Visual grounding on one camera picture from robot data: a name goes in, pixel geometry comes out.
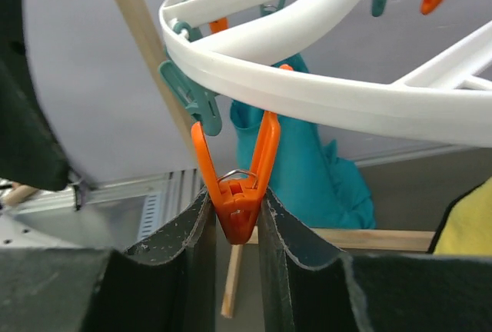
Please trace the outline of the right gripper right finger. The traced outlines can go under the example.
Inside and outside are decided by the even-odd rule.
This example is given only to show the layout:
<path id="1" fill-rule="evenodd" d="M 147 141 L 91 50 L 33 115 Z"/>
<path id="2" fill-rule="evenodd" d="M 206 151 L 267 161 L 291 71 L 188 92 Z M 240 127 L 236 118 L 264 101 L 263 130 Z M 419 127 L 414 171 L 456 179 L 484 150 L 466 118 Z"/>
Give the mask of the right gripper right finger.
<path id="1" fill-rule="evenodd" d="M 258 216 L 268 331 L 489 331 L 485 257 L 349 254 L 268 191 Z"/>

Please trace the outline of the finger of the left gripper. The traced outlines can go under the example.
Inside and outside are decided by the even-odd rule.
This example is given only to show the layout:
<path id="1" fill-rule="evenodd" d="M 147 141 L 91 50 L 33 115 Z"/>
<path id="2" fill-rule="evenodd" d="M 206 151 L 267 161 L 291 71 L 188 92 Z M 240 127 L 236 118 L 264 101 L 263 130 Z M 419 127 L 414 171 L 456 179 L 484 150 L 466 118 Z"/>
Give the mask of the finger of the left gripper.
<path id="1" fill-rule="evenodd" d="M 68 159 L 36 98 L 22 0 L 1 0 L 1 177 L 42 190 L 62 190 L 68 174 Z"/>

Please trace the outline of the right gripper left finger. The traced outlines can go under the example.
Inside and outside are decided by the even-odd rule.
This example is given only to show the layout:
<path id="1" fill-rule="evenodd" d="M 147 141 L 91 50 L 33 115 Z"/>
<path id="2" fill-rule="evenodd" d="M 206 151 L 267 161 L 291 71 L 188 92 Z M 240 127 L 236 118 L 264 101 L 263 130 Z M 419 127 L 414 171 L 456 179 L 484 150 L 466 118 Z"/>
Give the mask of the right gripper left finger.
<path id="1" fill-rule="evenodd" d="M 215 215 L 206 191 L 124 252 L 3 249 L 1 329 L 212 331 L 215 254 Z"/>

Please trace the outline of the orange clothespin front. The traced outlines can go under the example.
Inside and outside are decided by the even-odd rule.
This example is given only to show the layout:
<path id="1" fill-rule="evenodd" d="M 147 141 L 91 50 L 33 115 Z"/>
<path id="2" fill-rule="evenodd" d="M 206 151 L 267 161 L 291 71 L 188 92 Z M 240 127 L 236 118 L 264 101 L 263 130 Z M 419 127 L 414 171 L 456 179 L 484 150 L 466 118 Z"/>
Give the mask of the orange clothespin front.
<path id="1" fill-rule="evenodd" d="M 278 116 L 265 111 L 250 168 L 238 168 L 218 177 L 201 123 L 197 121 L 191 127 L 198 166 L 230 244 L 246 244 L 251 238 L 274 167 L 280 136 Z"/>

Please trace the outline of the teal clothespin front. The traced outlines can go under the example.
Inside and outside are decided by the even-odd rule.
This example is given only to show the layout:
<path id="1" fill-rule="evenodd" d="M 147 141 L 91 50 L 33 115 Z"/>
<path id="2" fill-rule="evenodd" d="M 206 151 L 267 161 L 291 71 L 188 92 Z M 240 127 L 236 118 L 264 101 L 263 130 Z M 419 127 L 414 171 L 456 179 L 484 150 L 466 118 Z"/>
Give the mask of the teal clothespin front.
<path id="1" fill-rule="evenodd" d="M 186 112 L 195 121 L 201 122 L 205 134 L 218 135 L 222 129 L 222 120 L 215 101 L 217 94 L 190 79 L 172 60 L 162 62 L 158 70 Z"/>

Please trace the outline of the teal cloth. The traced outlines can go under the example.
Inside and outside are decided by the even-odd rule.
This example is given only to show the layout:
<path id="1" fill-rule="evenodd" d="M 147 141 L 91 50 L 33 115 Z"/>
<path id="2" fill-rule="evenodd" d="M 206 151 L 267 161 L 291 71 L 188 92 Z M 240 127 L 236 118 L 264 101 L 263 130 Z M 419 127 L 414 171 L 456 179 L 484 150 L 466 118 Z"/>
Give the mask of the teal cloth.
<path id="1" fill-rule="evenodd" d="M 373 229 L 371 191 L 337 142 L 322 144 L 316 124 L 279 115 L 281 139 L 269 186 L 309 227 Z"/>

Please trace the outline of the yellow cloth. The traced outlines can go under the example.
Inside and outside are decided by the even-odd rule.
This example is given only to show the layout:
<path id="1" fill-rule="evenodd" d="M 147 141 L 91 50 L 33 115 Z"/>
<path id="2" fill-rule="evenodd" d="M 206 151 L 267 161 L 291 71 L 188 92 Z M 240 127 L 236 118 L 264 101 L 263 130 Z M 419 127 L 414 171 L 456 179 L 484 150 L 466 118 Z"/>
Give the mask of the yellow cloth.
<path id="1" fill-rule="evenodd" d="M 448 205 L 427 252 L 446 256 L 491 256 L 490 179 Z"/>

